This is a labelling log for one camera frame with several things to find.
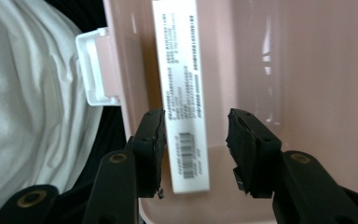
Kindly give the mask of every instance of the brass screw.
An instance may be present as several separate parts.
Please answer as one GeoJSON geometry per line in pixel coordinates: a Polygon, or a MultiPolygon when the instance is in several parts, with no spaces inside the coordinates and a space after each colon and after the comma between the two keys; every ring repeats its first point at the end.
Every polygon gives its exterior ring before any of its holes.
{"type": "Polygon", "coordinates": [[[28,192],[17,201],[17,205],[21,208],[32,207],[46,198],[46,191],[42,189],[37,189],[31,192],[28,192]]]}
{"type": "Polygon", "coordinates": [[[301,154],[301,153],[294,153],[292,155],[290,155],[290,158],[292,158],[292,160],[294,161],[298,161],[304,164],[307,164],[310,162],[310,158],[308,158],[307,156],[301,154]]]}
{"type": "Polygon", "coordinates": [[[110,157],[110,161],[112,163],[121,163],[122,161],[125,161],[127,159],[127,155],[125,154],[116,154],[110,157]]]}

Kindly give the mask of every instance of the white fabric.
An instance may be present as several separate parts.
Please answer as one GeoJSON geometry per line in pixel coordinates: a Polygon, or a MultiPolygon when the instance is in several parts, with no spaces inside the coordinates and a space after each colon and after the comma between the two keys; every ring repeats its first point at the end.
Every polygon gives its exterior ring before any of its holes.
{"type": "Polygon", "coordinates": [[[44,1],[0,1],[0,207],[34,184],[70,189],[102,114],[86,103],[75,36],[44,1]]]}

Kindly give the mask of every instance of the black fabric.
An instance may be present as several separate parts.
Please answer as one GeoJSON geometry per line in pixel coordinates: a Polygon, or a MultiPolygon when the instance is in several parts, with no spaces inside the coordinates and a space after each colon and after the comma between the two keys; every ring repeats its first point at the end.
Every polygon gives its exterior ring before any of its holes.
{"type": "Polygon", "coordinates": [[[106,27],[102,0],[46,0],[83,32],[106,27]]]}
{"type": "MultiPolygon", "coordinates": [[[[83,33],[106,27],[102,0],[46,1],[68,17],[83,33]]],[[[105,106],[91,153],[74,187],[93,181],[102,157],[110,151],[123,149],[125,145],[121,107],[105,106]]]]}

